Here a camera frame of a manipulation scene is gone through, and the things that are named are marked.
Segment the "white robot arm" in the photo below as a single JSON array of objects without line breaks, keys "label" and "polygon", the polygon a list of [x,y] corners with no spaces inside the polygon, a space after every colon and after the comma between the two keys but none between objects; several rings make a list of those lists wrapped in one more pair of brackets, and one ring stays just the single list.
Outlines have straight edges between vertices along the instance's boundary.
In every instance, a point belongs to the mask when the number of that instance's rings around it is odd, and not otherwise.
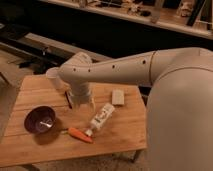
[{"label": "white robot arm", "polygon": [[79,52],[59,75],[77,104],[91,96],[91,82],[149,87],[149,171],[213,171],[213,51],[156,50],[99,63]]}]

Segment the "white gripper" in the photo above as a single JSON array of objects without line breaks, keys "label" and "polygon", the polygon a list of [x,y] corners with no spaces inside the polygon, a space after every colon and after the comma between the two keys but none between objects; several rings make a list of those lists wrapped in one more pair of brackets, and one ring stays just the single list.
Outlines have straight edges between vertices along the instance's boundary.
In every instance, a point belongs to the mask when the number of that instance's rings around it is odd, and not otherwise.
[{"label": "white gripper", "polygon": [[71,83],[67,93],[72,108],[77,108],[77,104],[89,103],[89,106],[95,109],[95,102],[94,99],[91,98],[91,90],[88,83]]}]

